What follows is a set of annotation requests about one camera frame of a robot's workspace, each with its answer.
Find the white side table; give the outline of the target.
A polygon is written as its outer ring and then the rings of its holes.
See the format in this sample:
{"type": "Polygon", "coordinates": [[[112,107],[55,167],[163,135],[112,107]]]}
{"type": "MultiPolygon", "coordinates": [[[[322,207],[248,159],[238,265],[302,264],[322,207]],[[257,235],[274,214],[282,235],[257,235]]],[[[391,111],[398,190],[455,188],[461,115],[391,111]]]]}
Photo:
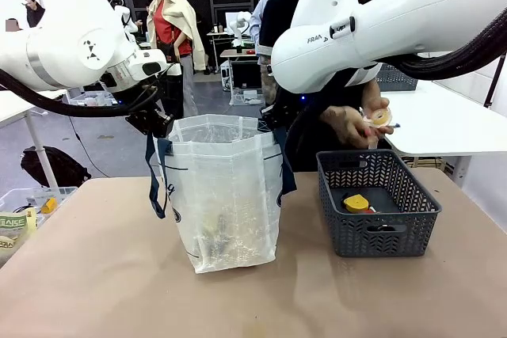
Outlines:
{"type": "Polygon", "coordinates": [[[438,84],[420,81],[414,91],[384,92],[393,121],[387,141],[403,157],[457,158],[452,179],[462,185],[471,158],[507,153],[507,118],[438,84]]]}

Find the person in dark clothes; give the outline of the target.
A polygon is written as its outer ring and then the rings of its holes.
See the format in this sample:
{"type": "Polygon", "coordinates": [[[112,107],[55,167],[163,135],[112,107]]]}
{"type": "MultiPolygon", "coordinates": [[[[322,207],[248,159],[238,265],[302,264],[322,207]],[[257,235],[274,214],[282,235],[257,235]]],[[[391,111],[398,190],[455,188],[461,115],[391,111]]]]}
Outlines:
{"type": "Polygon", "coordinates": [[[35,28],[42,19],[45,8],[37,0],[25,0],[27,22],[30,28],[35,28]]]}

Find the clear bin with lid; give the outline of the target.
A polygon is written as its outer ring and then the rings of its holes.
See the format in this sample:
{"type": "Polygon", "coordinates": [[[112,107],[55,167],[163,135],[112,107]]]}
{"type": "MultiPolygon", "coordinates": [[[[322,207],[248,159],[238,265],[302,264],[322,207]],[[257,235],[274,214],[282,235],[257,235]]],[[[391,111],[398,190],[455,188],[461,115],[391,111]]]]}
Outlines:
{"type": "Polygon", "coordinates": [[[116,99],[106,91],[87,91],[75,97],[67,93],[67,103],[82,107],[112,107],[117,105],[116,99]]]}

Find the person in black shirt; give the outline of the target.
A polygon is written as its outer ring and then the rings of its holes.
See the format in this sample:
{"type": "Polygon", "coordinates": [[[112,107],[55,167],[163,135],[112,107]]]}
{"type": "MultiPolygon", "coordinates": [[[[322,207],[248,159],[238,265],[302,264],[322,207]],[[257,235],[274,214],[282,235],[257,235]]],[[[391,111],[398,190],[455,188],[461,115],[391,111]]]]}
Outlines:
{"type": "MultiPolygon", "coordinates": [[[[261,22],[261,31],[259,36],[259,45],[261,52],[259,54],[259,63],[268,65],[271,63],[271,50],[276,40],[283,32],[289,29],[292,22],[293,14],[299,0],[268,0],[266,3],[264,14],[261,22]]],[[[359,0],[364,4],[371,0],[359,0]]],[[[338,89],[330,96],[328,107],[330,106],[349,106],[356,109],[361,116],[362,94],[364,84],[352,85],[344,89],[338,89]]],[[[280,98],[292,101],[295,95],[284,91],[278,85],[275,103],[280,98]]],[[[322,110],[319,116],[314,117],[309,124],[303,128],[301,136],[296,138],[295,151],[288,155],[292,170],[295,172],[313,172],[317,169],[316,154],[321,151],[333,150],[353,150],[358,149],[340,143],[334,130],[326,123],[320,120],[320,115],[326,109],[322,110]]],[[[372,128],[377,139],[382,139],[384,135],[391,135],[394,129],[390,127],[382,127],[379,129],[372,128]]]]}

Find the yellow tape measure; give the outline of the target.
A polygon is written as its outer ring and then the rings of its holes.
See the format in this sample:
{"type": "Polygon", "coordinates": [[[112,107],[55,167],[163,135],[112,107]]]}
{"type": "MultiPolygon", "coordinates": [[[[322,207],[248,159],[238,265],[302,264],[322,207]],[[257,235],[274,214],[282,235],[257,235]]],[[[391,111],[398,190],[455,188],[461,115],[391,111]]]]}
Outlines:
{"type": "Polygon", "coordinates": [[[341,204],[351,214],[362,214],[363,210],[370,207],[369,201],[361,194],[345,196],[341,204]]]}

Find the person's tattooed right hand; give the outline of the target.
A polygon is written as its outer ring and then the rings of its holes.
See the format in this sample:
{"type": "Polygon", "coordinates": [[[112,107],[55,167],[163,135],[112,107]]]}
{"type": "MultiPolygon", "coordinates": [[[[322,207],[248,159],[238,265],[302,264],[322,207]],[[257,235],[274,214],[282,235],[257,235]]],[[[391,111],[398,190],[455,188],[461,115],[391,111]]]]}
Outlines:
{"type": "Polygon", "coordinates": [[[320,120],[334,130],[342,144],[367,149],[378,141],[361,114],[349,106],[330,106],[320,115],[320,120]]]}

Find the person in blue shirt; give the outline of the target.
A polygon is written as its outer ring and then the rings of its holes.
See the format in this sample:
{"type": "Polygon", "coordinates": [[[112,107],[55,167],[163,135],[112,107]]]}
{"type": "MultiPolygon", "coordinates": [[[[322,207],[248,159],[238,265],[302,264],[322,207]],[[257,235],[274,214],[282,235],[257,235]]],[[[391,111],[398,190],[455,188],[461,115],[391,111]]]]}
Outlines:
{"type": "Polygon", "coordinates": [[[268,0],[259,0],[250,18],[250,36],[254,42],[255,53],[259,53],[259,36],[264,9],[268,0]]]}

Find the person's tattooed left hand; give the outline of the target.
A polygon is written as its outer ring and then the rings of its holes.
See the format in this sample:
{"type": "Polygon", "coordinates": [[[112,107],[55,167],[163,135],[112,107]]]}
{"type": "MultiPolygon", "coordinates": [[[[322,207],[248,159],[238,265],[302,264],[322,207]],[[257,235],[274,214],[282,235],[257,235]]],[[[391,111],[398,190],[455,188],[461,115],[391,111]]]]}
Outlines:
{"type": "Polygon", "coordinates": [[[365,107],[362,109],[363,117],[364,116],[370,117],[371,114],[375,110],[377,110],[377,109],[380,109],[380,108],[389,108],[388,105],[389,105],[388,100],[386,98],[383,98],[383,97],[382,97],[381,102],[379,102],[377,104],[374,104],[371,107],[368,107],[368,106],[365,105],[365,107]]]}

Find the small dark mesh basket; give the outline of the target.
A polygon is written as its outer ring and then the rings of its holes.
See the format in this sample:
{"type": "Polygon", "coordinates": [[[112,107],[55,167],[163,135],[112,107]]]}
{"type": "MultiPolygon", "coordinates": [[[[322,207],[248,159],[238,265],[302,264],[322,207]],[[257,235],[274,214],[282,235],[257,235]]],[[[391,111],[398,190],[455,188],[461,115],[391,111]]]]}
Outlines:
{"type": "Polygon", "coordinates": [[[381,66],[376,80],[381,92],[406,92],[417,88],[417,79],[407,76],[388,64],[381,66]]]}

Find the mannequin with cream jacket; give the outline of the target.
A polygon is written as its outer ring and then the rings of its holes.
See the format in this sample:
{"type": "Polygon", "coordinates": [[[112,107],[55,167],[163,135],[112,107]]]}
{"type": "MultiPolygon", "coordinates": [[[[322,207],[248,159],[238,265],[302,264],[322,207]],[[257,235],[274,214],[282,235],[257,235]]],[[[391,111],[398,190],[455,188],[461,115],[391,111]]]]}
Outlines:
{"type": "Polygon", "coordinates": [[[180,74],[159,77],[162,106],[177,119],[198,114],[194,99],[194,72],[206,68],[204,45],[197,28],[196,13],[187,0],[153,0],[148,7],[150,46],[161,50],[168,64],[180,74]]]}

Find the brown background table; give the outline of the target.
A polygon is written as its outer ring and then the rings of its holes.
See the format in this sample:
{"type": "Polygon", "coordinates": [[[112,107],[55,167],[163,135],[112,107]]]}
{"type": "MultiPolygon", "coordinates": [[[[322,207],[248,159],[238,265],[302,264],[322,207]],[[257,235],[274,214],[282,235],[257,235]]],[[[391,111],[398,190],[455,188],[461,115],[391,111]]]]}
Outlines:
{"type": "Polygon", "coordinates": [[[234,89],[260,89],[261,72],[253,49],[240,47],[226,49],[220,54],[220,76],[224,91],[234,89]]]}

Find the grey plastic mesh basket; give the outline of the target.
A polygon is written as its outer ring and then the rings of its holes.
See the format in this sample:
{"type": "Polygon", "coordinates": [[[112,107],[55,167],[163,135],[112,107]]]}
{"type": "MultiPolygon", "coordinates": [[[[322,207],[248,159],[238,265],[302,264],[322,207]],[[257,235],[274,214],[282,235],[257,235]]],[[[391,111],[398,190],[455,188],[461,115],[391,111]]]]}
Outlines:
{"type": "Polygon", "coordinates": [[[425,254],[441,207],[393,151],[320,152],[317,163],[324,220],[337,255],[425,254]],[[356,194],[379,213],[349,213],[341,201],[356,194]]]}

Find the black backpack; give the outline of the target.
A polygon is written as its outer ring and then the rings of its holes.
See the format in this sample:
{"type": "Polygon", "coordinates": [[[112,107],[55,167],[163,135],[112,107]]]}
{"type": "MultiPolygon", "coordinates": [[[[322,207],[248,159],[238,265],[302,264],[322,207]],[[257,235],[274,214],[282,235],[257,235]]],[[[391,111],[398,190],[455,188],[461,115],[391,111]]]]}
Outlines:
{"type": "MultiPolygon", "coordinates": [[[[44,146],[56,182],[60,187],[80,187],[92,176],[87,168],[70,155],[52,146],[44,146]]],[[[35,146],[23,150],[21,168],[40,185],[49,187],[35,146]]]]}

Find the person's left forearm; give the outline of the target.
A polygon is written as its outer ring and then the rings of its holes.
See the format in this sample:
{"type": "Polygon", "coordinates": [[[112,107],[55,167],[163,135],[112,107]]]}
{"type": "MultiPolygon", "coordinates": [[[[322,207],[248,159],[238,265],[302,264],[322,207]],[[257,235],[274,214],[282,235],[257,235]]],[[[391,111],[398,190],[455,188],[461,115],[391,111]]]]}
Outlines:
{"type": "Polygon", "coordinates": [[[379,84],[375,79],[367,82],[363,88],[362,94],[362,105],[366,105],[368,107],[373,106],[381,102],[381,92],[379,88],[379,84]]]}

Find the round packaged tape roll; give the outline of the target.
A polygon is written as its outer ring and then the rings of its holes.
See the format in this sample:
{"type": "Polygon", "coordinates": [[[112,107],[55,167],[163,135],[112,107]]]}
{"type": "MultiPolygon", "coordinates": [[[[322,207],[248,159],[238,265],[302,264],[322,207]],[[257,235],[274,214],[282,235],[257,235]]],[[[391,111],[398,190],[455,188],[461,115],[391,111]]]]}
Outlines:
{"type": "Polygon", "coordinates": [[[370,117],[364,116],[364,122],[372,128],[379,129],[382,127],[400,128],[399,123],[392,124],[392,113],[389,108],[380,108],[375,110],[370,117]]]}

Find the white desk with legs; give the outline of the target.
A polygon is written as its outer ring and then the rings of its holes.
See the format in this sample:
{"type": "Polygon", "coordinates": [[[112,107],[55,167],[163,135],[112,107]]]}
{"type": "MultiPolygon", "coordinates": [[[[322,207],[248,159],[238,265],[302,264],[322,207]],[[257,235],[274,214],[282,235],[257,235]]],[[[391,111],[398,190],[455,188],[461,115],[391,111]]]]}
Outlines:
{"type": "Polygon", "coordinates": [[[40,137],[37,134],[36,125],[34,124],[34,120],[32,118],[33,115],[37,114],[43,116],[46,115],[47,112],[36,112],[35,107],[35,105],[23,100],[12,91],[0,91],[0,128],[18,120],[25,121],[36,148],[37,156],[40,159],[40,164],[44,171],[45,178],[48,181],[48,185],[50,188],[57,188],[59,186],[55,178],[55,174],[52,171],[50,161],[48,160],[48,156],[40,137]]]}

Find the green cream snack bag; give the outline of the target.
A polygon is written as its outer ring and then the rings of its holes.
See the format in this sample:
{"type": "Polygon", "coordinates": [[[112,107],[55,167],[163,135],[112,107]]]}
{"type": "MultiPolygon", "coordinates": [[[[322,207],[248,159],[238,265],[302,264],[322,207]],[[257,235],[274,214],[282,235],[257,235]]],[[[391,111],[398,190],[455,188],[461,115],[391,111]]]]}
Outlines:
{"type": "Polygon", "coordinates": [[[37,231],[34,207],[0,212],[0,268],[37,231]]]}

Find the dark item inside bag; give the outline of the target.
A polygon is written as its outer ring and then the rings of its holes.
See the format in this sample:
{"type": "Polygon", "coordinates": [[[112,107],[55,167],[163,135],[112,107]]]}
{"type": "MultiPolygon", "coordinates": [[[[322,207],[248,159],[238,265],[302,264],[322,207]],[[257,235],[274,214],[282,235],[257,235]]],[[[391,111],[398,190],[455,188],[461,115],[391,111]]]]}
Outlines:
{"type": "Polygon", "coordinates": [[[201,227],[205,252],[210,260],[218,260],[229,249],[231,235],[226,215],[207,217],[201,227]]]}

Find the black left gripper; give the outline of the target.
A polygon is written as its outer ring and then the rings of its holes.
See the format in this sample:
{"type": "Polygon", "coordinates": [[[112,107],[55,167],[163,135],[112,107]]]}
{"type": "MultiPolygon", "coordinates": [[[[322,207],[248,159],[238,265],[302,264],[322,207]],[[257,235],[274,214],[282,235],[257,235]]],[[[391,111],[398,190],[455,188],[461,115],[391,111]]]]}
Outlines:
{"type": "Polygon", "coordinates": [[[127,116],[129,122],[137,131],[155,138],[165,138],[173,127],[175,121],[172,114],[167,115],[160,110],[142,110],[127,116]]]}

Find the white translucent shopping bag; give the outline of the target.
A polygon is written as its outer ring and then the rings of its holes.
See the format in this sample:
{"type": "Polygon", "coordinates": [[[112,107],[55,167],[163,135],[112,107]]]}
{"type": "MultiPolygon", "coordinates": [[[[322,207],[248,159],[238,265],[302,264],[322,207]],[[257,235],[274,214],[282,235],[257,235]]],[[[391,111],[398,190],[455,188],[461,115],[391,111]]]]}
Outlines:
{"type": "Polygon", "coordinates": [[[147,136],[146,161],[155,158],[149,199],[159,218],[172,217],[195,273],[253,267],[276,258],[281,196],[294,187],[284,155],[258,118],[205,114],[173,123],[165,138],[147,136]],[[201,227],[226,215],[231,243],[210,260],[201,227]]]}

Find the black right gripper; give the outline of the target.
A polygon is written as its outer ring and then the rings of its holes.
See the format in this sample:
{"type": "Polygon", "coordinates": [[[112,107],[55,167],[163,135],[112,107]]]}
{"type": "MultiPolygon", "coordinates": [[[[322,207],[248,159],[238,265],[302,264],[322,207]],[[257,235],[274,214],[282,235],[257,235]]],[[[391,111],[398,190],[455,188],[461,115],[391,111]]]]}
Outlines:
{"type": "Polygon", "coordinates": [[[281,104],[271,104],[260,110],[261,115],[257,121],[260,132],[282,131],[286,132],[287,107],[281,104]]]}

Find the black stand pole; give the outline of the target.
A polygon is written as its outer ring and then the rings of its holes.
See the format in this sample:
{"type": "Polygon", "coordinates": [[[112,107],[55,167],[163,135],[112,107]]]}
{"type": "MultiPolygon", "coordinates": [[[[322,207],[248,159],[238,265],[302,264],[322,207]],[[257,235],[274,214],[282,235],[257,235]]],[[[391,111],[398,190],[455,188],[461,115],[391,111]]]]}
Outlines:
{"type": "Polygon", "coordinates": [[[494,76],[492,78],[492,82],[490,84],[488,93],[486,95],[486,99],[485,99],[484,104],[483,104],[483,106],[485,108],[490,108],[492,106],[492,104],[493,104],[493,96],[494,96],[494,93],[495,93],[495,90],[496,90],[499,78],[501,76],[501,71],[502,71],[503,66],[505,64],[505,57],[506,57],[506,53],[504,53],[503,55],[501,55],[500,58],[499,58],[499,60],[498,60],[497,67],[496,67],[496,70],[494,72],[494,76]]]}

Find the person's tattooed right forearm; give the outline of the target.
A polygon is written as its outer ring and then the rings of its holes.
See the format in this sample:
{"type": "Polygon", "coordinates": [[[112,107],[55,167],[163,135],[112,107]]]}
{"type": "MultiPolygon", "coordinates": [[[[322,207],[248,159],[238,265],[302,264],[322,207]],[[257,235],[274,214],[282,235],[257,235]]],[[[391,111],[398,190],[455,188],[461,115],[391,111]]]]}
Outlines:
{"type": "Polygon", "coordinates": [[[265,64],[260,65],[261,69],[261,89],[265,99],[265,104],[270,106],[276,100],[276,93],[278,85],[273,76],[268,71],[268,66],[265,64]]]}

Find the clear bin with yellow item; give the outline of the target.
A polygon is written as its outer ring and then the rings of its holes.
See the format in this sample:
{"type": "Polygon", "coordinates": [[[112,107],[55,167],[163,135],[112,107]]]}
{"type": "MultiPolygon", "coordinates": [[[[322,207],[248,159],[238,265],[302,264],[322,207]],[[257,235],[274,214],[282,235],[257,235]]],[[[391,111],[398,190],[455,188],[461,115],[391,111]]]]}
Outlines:
{"type": "Polygon", "coordinates": [[[58,187],[58,188],[16,188],[7,192],[0,198],[0,211],[19,212],[26,207],[34,207],[37,215],[48,218],[58,207],[78,188],[77,187],[58,187]],[[48,198],[55,197],[58,200],[58,207],[50,215],[43,215],[40,208],[48,198]]]}

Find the clear bin with white items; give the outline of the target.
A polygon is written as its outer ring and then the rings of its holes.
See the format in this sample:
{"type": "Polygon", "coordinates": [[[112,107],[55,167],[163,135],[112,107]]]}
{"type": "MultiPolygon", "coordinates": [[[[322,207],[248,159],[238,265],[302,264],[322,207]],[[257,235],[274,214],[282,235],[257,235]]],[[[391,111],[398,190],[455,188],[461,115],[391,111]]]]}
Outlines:
{"type": "Polygon", "coordinates": [[[233,88],[231,90],[230,105],[232,106],[261,105],[264,103],[265,98],[261,89],[233,88]]]}

